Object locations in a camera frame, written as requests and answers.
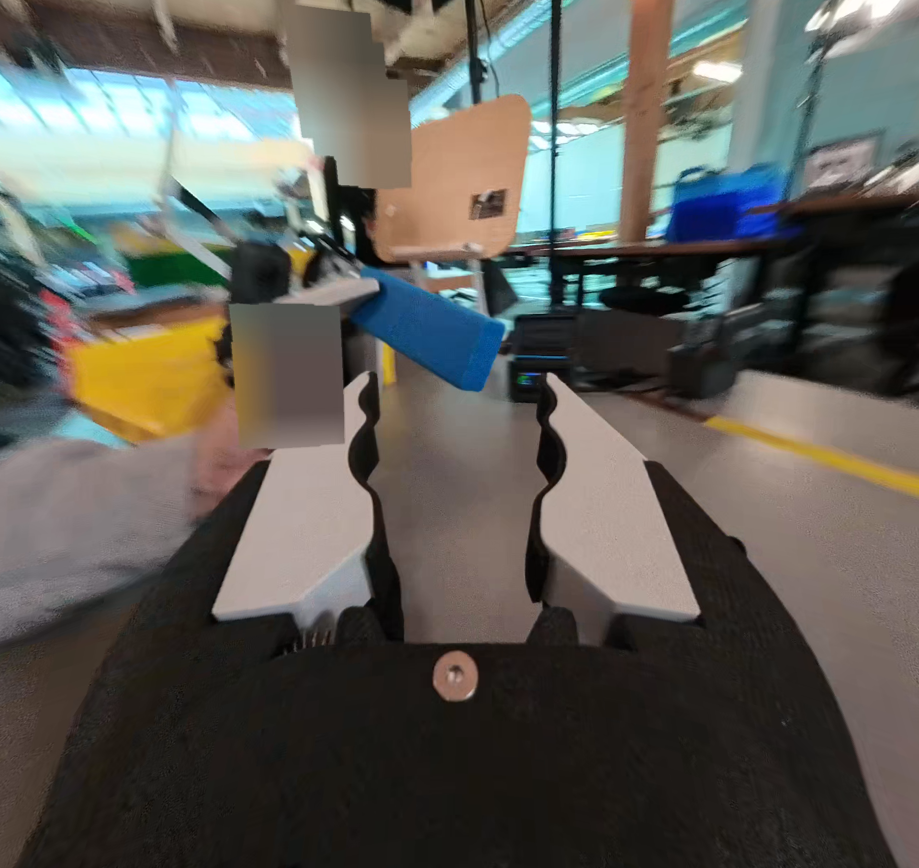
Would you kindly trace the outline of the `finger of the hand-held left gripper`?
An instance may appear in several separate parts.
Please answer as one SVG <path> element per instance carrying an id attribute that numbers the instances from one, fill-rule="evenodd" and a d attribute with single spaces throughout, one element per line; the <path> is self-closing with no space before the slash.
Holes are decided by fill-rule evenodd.
<path id="1" fill-rule="evenodd" d="M 358 308 L 380 293 L 377 280 L 368 277 L 334 277 L 277 298 L 278 304 L 305 304 L 329 308 Z"/>

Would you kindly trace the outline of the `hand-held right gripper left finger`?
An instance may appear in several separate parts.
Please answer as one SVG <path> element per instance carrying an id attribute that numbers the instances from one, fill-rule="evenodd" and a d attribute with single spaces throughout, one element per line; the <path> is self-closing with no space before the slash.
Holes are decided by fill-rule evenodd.
<path id="1" fill-rule="evenodd" d="M 213 603 L 220 622 L 288 614 L 305 633 L 369 605 L 385 634 L 403 634 L 401 584 L 381 499 L 377 374 L 344 390 L 340 445 L 277 449 Z"/>

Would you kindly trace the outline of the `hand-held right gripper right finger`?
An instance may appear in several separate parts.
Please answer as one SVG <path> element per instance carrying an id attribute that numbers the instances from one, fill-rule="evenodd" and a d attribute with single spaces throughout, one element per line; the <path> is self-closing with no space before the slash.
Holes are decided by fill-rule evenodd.
<path id="1" fill-rule="evenodd" d="M 526 586 L 567 609 L 578 634 L 613 634 L 623 617 L 696 624 L 701 610 L 651 483 L 648 461 L 558 376 L 538 382 Z"/>

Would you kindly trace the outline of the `blue rectangular block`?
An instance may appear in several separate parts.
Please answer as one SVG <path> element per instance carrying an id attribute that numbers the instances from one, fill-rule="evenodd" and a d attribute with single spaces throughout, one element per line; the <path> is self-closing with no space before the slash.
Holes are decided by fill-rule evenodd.
<path id="1" fill-rule="evenodd" d="M 351 312 L 363 333 L 454 388 L 481 392 L 504 340 L 499 320 L 455 305 L 380 269 L 360 269 L 378 292 Z"/>

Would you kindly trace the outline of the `yellow plastic bin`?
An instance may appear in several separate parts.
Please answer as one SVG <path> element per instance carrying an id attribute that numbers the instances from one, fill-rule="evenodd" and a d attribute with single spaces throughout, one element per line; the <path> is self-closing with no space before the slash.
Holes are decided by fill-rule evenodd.
<path id="1" fill-rule="evenodd" d="M 130 444 L 192 433 L 229 398 L 216 357 L 223 329 L 224 320 L 206 319 L 68 345 L 70 396 L 93 423 Z"/>

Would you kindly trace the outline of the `person's left hand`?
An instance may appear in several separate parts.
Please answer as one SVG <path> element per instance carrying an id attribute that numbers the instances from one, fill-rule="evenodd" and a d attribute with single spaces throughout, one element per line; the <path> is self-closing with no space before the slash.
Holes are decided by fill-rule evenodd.
<path id="1" fill-rule="evenodd" d="M 273 451 L 201 442 L 195 453 L 190 487 L 190 516 L 207 517 L 256 463 L 270 459 Z"/>

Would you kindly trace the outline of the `wooden panel with label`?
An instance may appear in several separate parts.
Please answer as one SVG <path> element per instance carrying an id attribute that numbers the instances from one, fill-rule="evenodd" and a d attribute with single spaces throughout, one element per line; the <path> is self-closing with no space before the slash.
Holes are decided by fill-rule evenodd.
<path id="1" fill-rule="evenodd" d="M 485 261 L 513 242 L 531 112 L 502 95 L 414 128 L 411 183 L 376 195 L 373 244 L 386 264 Z"/>

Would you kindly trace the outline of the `black charger box with display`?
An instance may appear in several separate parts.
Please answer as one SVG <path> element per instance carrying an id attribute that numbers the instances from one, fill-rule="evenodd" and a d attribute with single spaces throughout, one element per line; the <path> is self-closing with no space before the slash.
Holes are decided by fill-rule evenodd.
<path id="1" fill-rule="evenodd" d="M 519 315 L 514 320 L 508 354 L 507 388 L 514 403 L 538 399 L 539 380 L 555 374 L 572 383 L 577 318 L 572 312 Z"/>

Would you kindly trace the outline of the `yellow tape strip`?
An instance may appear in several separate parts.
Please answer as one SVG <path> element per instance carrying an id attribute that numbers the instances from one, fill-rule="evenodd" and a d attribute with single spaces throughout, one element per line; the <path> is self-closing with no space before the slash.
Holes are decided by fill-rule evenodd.
<path id="1" fill-rule="evenodd" d="M 914 499 L 918 498 L 918 474 L 916 472 L 881 464 L 830 446 L 815 445 L 787 435 L 776 434 L 720 415 L 706 419 L 704 425 L 722 434 L 743 438 L 779 452 L 806 459 L 820 467 L 834 470 L 882 489 Z"/>

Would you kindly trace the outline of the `blue plastic bin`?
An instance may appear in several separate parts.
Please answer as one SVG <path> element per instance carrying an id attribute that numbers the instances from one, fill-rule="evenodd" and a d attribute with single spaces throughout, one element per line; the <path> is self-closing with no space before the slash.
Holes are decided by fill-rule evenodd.
<path id="1" fill-rule="evenodd" d="M 785 181 L 775 163 L 740 173 L 684 170 L 674 184 L 664 238 L 675 244 L 774 237 L 778 218 L 771 208 L 781 202 Z"/>

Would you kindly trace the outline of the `studio light on stand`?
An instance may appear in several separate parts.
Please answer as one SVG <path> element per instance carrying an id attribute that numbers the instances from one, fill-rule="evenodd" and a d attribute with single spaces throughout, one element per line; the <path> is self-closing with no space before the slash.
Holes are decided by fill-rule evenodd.
<path id="1" fill-rule="evenodd" d="M 783 190 L 789 200 L 803 174 L 828 58 L 850 53 L 857 40 L 872 37 L 887 25 L 917 17 L 917 0 L 826 0 L 805 25 L 809 73 L 799 102 L 801 116 Z"/>

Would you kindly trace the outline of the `wooden post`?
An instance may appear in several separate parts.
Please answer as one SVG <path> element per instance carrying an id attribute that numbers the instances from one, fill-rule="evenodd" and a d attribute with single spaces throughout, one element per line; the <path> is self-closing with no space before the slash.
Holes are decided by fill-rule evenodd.
<path id="1" fill-rule="evenodd" d="M 646 238 L 675 0 L 631 0 L 618 240 Z"/>

